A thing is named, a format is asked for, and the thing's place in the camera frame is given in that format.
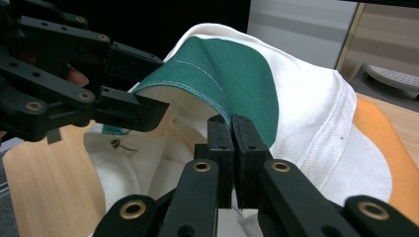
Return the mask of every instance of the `wooden table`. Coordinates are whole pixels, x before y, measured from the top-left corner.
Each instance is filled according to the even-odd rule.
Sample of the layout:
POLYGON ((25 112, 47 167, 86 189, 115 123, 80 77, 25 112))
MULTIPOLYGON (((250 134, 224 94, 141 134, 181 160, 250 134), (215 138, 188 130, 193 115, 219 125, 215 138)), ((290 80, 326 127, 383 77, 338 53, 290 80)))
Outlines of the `wooden table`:
MULTIPOLYGON (((419 114, 358 96, 385 113, 419 167, 419 114)), ((20 236, 87 236, 105 214, 100 181, 83 145, 90 125, 63 127, 60 142, 25 142, 4 156, 20 236)))

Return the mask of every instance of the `white wall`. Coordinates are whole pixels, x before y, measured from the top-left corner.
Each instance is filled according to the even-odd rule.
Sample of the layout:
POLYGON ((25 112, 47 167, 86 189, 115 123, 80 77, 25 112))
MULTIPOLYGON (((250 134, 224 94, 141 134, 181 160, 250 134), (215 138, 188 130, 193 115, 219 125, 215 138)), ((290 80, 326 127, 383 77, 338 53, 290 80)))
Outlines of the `white wall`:
POLYGON ((335 68, 358 3, 252 0, 248 34, 301 60, 335 68))

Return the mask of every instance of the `white cloth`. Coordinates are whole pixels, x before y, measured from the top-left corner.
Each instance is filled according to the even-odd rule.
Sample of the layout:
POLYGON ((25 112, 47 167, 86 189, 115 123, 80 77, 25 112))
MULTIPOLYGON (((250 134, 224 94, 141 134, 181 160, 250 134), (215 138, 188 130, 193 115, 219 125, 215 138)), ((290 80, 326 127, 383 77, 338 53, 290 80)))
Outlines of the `white cloth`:
MULTIPOLYGON (((337 71, 306 63, 217 24, 192 27, 164 61, 175 55, 190 36, 235 41, 265 57, 274 77, 280 110, 276 139, 269 147, 274 158, 297 164, 326 198, 338 204, 343 205, 346 198, 355 195, 388 201, 389 169, 377 147, 353 125, 356 94, 337 71)), ((207 119, 216 115, 212 107, 177 88, 162 85, 138 94, 171 104, 173 116, 163 134, 148 137, 146 133, 131 131, 108 135, 95 129, 85 134, 87 151, 105 190, 107 209, 127 195, 158 198, 175 188, 183 166, 193 159, 193 144, 206 139, 207 119), (111 146, 113 139, 139 151, 115 149, 111 146)), ((257 211, 230 211, 235 211, 238 219, 220 227, 218 236, 227 236, 223 233, 228 226, 243 228, 236 233, 261 236, 257 211)), ((230 212, 223 213, 220 214, 231 218, 230 212)))

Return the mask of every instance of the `green patch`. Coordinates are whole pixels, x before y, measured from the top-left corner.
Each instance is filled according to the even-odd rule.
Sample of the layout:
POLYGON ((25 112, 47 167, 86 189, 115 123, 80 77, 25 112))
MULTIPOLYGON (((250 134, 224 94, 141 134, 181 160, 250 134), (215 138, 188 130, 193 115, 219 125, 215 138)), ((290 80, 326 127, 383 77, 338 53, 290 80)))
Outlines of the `green patch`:
POLYGON ((264 142, 276 138, 279 106, 266 59, 255 49, 223 39, 187 39, 170 60, 145 78, 134 92, 172 86, 185 90, 219 112, 252 119, 264 142))

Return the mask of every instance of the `orange cushion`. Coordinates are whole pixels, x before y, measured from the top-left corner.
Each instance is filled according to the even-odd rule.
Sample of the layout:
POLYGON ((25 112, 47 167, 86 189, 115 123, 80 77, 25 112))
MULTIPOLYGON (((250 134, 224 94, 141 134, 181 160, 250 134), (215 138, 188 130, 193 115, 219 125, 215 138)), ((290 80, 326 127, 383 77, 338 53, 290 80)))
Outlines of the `orange cushion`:
POLYGON ((375 104, 358 98, 354 124, 387 161, 393 181, 389 204, 419 225, 419 170, 390 121, 375 104))

